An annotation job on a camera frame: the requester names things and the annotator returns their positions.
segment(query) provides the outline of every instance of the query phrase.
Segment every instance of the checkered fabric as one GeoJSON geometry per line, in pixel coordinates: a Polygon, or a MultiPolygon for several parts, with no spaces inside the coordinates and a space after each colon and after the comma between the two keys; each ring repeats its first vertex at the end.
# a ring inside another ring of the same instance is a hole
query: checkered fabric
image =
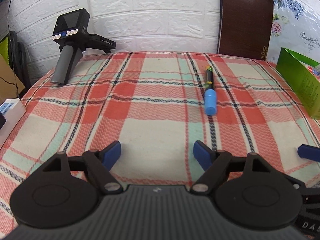
{"type": "Polygon", "coordinates": [[[114,140],[122,155],[111,172],[123,183],[190,186],[203,173],[193,157],[196,140],[236,156],[258,152],[309,186],[319,181],[318,163],[296,152],[301,144],[320,147],[319,122],[272,63],[135,52],[84,57],[64,87],[50,83],[52,73],[24,96],[27,112],[0,150],[1,236],[16,226],[9,199],[26,176],[57,151],[75,156],[114,140]],[[208,65],[218,97],[215,116],[204,113],[208,65]]]}

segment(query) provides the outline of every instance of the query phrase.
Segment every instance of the dark brown panel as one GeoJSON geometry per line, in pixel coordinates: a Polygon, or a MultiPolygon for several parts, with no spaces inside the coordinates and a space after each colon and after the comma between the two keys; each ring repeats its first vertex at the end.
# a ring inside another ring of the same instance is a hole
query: dark brown panel
{"type": "Polygon", "coordinates": [[[218,53],[265,59],[273,0],[222,0],[218,53]]]}

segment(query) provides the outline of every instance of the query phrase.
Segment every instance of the blue flower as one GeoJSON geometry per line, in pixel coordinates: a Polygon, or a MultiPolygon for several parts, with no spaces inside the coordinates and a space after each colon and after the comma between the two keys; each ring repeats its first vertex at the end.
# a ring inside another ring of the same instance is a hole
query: blue flower
{"type": "Polygon", "coordinates": [[[273,0],[273,4],[278,8],[289,8],[294,13],[294,17],[299,20],[303,16],[304,8],[301,3],[296,0],[273,0]]]}

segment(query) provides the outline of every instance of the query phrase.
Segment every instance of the green box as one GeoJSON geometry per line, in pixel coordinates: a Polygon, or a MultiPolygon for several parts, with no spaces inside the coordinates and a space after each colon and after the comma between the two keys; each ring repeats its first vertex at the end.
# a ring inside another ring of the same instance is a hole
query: green box
{"type": "Polygon", "coordinates": [[[320,82],[300,62],[311,67],[318,62],[295,51],[281,48],[276,69],[296,93],[309,116],[320,119],[320,82]]]}

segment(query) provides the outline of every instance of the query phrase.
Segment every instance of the floral poster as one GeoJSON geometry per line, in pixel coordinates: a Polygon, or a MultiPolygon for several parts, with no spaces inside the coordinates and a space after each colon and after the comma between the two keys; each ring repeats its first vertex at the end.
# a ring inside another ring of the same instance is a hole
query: floral poster
{"type": "Polygon", "coordinates": [[[273,0],[266,60],[277,63],[281,47],[320,62],[320,20],[296,0],[273,0]]]}

